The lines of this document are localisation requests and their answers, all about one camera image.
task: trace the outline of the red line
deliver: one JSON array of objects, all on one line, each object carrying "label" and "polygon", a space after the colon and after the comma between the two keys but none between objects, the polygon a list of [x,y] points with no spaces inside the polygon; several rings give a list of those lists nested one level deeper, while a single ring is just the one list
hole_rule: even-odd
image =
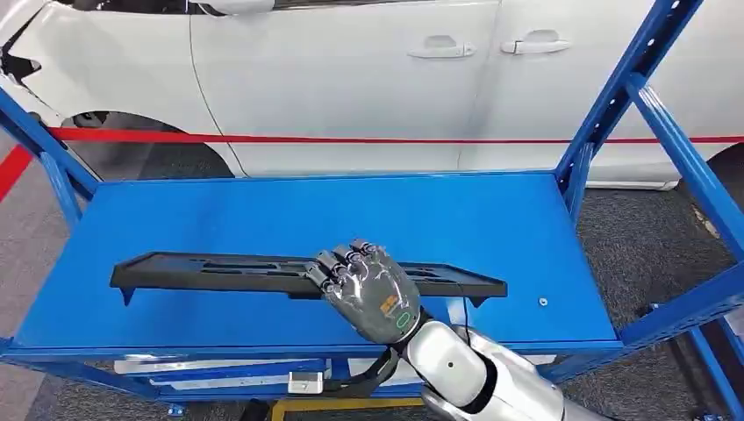
[{"label": "red line", "polygon": [[[52,128],[52,134],[63,141],[94,143],[326,143],[326,144],[563,144],[563,139],[345,139],[303,138],[291,136],[222,136],[218,134],[184,134],[108,129]],[[704,136],[691,138],[693,143],[741,143],[744,136]],[[607,143],[644,144],[657,143],[654,138],[609,139]]]},{"label": "red line", "polygon": [[31,162],[31,154],[21,145],[16,145],[0,162],[0,202],[13,188],[18,178]]}]

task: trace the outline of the robot finger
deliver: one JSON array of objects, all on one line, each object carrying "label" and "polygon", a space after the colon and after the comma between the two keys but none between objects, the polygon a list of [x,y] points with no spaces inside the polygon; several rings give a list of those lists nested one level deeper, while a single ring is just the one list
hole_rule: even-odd
[{"label": "robot finger", "polygon": [[353,248],[355,252],[366,256],[371,254],[375,250],[376,246],[364,239],[355,239],[351,243],[351,248]]}]

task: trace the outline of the black cable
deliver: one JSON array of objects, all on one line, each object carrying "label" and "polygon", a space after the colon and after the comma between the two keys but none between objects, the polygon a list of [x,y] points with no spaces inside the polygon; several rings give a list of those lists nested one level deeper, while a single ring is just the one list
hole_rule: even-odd
[{"label": "black cable", "polygon": [[465,336],[468,337],[468,346],[470,346],[470,330],[468,324],[468,298],[465,296],[465,289],[462,288],[462,284],[457,282],[457,286],[460,287],[460,296],[462,297],[462,310],[465,311]]}]

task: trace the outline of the blue shelf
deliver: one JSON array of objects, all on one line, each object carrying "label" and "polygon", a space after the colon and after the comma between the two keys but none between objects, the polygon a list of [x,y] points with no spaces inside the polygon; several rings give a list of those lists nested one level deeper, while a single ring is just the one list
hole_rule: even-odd
[{"label": "blue shelf", "polygon": [[[357,237],[398,260],[504,279],[509,296],[469,306],[469,320],[518,351],[620,347],[554,176],[532,172],[104,183],[9,352],[375,355],[381,348],[323,301],[143,289],[125,307],[108,285],[116,263],[153,250],[313,256]],[[427,298],[425,307],[462,322],[460,298]]]}]

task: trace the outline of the white robotic arm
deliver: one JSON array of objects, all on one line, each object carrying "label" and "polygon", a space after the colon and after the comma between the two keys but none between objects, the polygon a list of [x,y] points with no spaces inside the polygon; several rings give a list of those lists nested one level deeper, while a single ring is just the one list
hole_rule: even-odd
[{"label": "white robotic arm", "polygon": [[454,421],[607,421],[563,398],[528,360],[462,326],[429,318],[382,247],[356,240],[322,252],[308,276],[358,333],[392,346],[426,382],[425,405]]}]

